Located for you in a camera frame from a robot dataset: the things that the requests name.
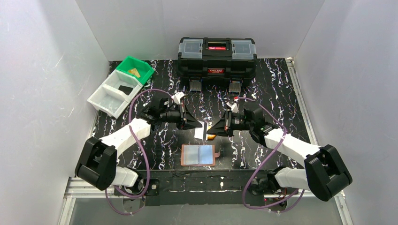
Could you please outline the white striped credit card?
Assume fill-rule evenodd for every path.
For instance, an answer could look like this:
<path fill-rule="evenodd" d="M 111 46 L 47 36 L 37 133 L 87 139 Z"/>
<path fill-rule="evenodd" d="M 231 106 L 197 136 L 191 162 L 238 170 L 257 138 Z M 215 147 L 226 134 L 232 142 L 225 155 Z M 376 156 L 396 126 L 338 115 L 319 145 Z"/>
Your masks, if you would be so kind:
<path fill-rule="evenodd" d="M 201 124 L 201 127 L 195 128 L 194 138 L 207 140 L 207 123 L 205 121 L 199 121 L 199 123 Z"/>

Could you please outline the pink leather card holder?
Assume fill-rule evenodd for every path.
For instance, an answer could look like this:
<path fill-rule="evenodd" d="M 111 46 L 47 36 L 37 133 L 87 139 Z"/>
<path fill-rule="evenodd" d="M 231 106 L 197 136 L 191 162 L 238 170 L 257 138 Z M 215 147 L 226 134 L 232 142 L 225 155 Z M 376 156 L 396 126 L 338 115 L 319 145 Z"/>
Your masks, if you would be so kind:
<path fill-rule="evenodd" d="M 215 166 L 220 156 L 214 145 L 183 144 L 181 147 L 181 166 Z"/>

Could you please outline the black credit card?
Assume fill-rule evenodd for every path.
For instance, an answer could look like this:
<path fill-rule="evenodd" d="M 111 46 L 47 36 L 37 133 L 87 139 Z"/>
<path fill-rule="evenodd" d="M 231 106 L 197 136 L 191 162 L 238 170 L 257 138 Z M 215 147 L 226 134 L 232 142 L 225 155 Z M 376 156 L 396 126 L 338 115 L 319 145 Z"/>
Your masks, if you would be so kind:
<path fill-rule="evenodd" d="M 133 91 L 133 88 L 129 86 L 120 85 L 118 90 L 122 91 L 126 95 L 129 95 Z"/>

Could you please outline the orange credit card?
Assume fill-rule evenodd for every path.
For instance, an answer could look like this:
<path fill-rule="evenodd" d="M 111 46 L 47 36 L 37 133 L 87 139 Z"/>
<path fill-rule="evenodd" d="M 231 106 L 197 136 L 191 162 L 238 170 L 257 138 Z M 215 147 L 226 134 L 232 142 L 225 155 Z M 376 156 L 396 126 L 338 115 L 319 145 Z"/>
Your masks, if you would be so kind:
<path fill-rule="evenodd" d="M 137 77 L 137 78 L 141 77 L 140 73 L 138 72 L 138 70 L 136 68 L 132 68 L 132 69 L 128 70 L 128 73 L 133 75 L 133 76 L 135 76 L 135 77 Z"/>

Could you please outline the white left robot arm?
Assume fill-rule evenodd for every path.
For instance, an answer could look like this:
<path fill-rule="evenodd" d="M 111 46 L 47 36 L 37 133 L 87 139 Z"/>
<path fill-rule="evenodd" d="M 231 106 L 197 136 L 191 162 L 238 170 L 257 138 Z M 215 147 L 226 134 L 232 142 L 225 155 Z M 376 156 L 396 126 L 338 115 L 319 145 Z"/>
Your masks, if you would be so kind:
<path fill-rule="evenodd" d="M 102 138 L 86 140 L 75 168 L 75 175 L 99 190 L 109 186 L 133 187 L 140 182 L 139 174 L 117 166 L 119 156 L 148 137 L 163 123 L 174 123 L 179 130 L 202 128 L 182 103 L 184 94 L 152 100 L 129 124 Z"/>

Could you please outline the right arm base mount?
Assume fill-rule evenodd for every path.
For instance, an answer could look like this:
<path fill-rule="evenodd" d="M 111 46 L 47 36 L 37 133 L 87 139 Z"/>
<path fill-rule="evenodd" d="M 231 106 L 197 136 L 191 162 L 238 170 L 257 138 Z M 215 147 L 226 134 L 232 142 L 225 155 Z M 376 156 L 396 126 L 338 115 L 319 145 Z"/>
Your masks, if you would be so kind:
<path fill-rule="evenodd" d="M 248 191 L 252 195 L 277 195 L 275 198 L 265 198 L 265 204 L 269 205 L 277 201 L 284 200 L 288 195 L 296 191 L 295 188 L 291 187 L 280 187 L 276 181 L 276 174 L 285 166 L 280 166 L 272 171 L 270 171 L 266 176 L 260 176 L 259 178 L 254 178 L 249 185 Z"/>

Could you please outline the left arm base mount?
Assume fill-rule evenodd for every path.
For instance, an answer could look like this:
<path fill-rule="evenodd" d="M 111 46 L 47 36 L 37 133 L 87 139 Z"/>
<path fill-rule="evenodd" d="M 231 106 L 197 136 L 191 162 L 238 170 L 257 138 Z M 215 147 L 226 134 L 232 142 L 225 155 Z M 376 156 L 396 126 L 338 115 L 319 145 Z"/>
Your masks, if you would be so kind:
<path fill-rule="evenodd" d="M 140 198 L 143 196 L 158 196 L 160 193 L 159 179 L 141 179 L 132 187 L 115 186 L 115 195 L 122 195 L 129 198 Z"/>

